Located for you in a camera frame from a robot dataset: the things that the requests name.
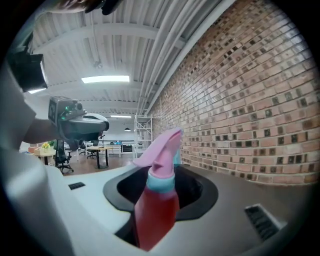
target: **metal shelving rack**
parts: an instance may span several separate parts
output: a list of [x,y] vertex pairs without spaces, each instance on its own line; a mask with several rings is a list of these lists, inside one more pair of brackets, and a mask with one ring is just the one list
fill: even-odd
[[134,144],[132,145],[133,159],[140,155],[151,145],[153,141],[152,115],[134,116]]

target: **pink spray nozzle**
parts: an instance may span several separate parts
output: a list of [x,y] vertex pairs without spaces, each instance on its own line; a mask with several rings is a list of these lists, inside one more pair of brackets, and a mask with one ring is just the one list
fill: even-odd
[[152,166],[149,172],[157,178],[172,177],[173,158],[180,147],[181,135],[180,128],[166,130],[133,163],[139,167]]

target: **spray bottle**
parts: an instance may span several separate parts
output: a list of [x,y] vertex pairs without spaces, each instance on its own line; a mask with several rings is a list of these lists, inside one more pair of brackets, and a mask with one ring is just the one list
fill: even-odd
[[159,135],[147,150],[133,163],[139,167],[151,166],[146,186],[134,206],[134,217],[139,247],[149,251],[174,226],[179,208],[175,190],[173,159],[180,148],[180,128]]

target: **brick wall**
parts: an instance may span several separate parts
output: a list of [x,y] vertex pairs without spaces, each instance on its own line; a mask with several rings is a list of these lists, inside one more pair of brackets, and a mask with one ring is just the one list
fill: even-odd
[[317,67],[290,19],[236,1],[188,53],[154,104],[155,137],[183,129],[183,163],[265,184],[316,182]]

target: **potted plant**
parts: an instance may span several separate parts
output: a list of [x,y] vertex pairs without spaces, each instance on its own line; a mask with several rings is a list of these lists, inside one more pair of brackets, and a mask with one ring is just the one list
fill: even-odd
[[49,143],[43,143],[42,148],[43,148],[43,152],[48,153],[50,149]]

